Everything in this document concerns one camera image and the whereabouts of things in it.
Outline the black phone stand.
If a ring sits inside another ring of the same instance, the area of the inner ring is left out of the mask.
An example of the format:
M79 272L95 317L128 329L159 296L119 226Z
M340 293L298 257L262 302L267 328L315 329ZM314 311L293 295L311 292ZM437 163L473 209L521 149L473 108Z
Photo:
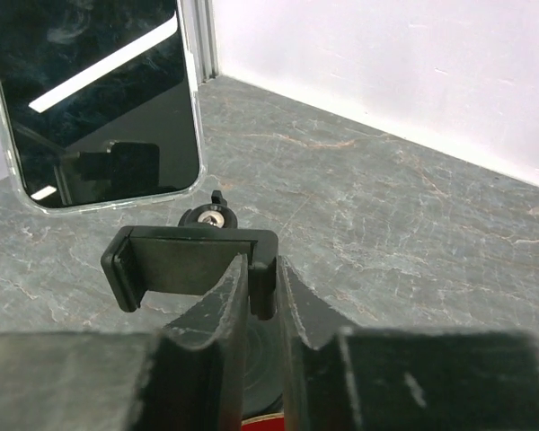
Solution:
M276 282L278 237L269 230L241 229L221 191L187 210L177 226L121 228L102 254L102 270L124 312L140 308L147 292L203 296L237 255L247 261L249 316L246 326L243 417L280 409Z

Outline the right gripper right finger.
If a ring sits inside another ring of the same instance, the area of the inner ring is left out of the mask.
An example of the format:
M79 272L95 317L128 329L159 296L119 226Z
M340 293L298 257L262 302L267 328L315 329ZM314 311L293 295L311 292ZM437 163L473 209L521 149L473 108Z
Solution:
M539 430L539 338L370 328L278 261L289 430Z

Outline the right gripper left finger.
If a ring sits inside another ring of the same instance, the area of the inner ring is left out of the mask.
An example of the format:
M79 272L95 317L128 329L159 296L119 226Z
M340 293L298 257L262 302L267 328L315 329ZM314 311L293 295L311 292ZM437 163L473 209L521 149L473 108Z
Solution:
M154 333L0 334L0 430L236 430L247 262Z

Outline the smartphone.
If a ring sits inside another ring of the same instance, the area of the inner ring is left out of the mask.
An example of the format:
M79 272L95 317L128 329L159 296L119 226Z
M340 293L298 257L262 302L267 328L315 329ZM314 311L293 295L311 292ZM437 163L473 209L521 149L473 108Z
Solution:
M202 179L179 1L0 1L0 139L45 214L163 202Z

